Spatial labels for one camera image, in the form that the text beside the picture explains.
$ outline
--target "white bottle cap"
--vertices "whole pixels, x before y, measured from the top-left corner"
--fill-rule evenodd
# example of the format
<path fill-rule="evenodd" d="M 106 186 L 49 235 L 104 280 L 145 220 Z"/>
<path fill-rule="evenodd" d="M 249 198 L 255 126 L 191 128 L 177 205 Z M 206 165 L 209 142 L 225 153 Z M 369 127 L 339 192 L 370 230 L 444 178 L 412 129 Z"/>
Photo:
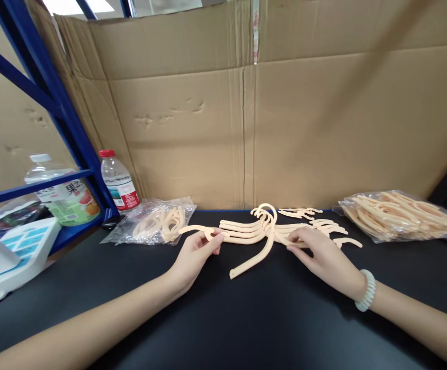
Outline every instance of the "white bottle cap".
<path fill-rule="evenodd" d="M 52 160 L 48 154 L 33 154 L 30 156 L 33 163 L 48 162 Z"/>

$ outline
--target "cardboard wall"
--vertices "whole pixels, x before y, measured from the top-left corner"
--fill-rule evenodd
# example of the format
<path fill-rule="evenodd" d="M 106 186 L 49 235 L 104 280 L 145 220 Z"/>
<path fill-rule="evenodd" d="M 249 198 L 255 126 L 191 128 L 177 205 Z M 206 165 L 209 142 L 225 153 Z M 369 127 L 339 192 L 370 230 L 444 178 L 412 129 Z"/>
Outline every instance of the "cardboard wall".
<path fill-rule="evenodd" d="M 143 196 L 207 209 L 428 196 L 447 170 L 447 0 L 261 0 L 257 65 L 251 9 L 57 17 L 85 126 Z"/>
<path fill-rule="evenodd" d="M 1 26 L 0 54 L 25 73 Z M 0 74 L 0 191 L 24 185 L 34 153 L 76 168 L 47 111 Z"/>

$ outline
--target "wrist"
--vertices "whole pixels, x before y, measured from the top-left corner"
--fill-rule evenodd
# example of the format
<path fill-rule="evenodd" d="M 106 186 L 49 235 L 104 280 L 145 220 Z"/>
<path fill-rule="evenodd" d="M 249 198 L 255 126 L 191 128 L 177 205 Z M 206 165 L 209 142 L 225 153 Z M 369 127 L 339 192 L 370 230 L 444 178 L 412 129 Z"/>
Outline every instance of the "wrist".
<path fill-rule="evenodd" d="M 184 287 L 181 286 L 180 280 L 174 276 L 171 270 L 161 275 L 160 278 L 163 281 L 164 288 L 170 295 L 179 298 L 184 294 Z"/>
<path fill-rule="evenodd" d="M 350 299 L 360 302 L 364 298 L 367 291 L 367 279 L 366 276 L 364 276 L 363 273 L 361 273 L 359 270 L 356 271 L 355 276 L 353 277 L 351 281 L 351 287 L 346 294 Z"/>

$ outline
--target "plastic bag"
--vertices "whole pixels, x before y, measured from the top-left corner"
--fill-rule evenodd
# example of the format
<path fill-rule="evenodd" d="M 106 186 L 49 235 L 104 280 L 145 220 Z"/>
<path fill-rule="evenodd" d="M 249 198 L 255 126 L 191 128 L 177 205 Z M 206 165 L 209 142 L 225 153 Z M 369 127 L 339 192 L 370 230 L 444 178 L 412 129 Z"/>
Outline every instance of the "plastic bag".
<path fill-rule="evenodd" d="M 176 245 L 181 237 L 179 229 L 188 225 L 195 209 L 189 197 L 168 201 L 143 199 L 101 243 Z"/>
<path fill-rule="evenodd" d="M 375 243 L 447 238 L 447 210 L 400 190 L 358 193 L 333 210 Z"/>
<path fill-rule="evenodd" d="M 45 206 L 35 194 L 21 196 L 0 208 L 0 235 L 8 230 L 28 224 L 45 211 Z"/>

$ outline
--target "person's left hand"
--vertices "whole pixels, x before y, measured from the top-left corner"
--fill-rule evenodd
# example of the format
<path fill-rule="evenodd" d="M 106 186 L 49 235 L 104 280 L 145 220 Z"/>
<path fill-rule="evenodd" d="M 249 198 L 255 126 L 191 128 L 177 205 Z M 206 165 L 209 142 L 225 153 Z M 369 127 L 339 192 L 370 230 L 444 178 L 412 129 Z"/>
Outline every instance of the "person's left hand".
<path fill-rule="evenodd" d="M 180 295 L 191 288 L 208 257 L 212 254 L 220 254 L 220 244 L 224 240 L 224 236 L 220 234 L 222 231 L 215 228 L 212 236 L 216 236 L 210 241 L 202 231 L 186 238 L 176 261 L 167 271 L 167 275 Z"/>

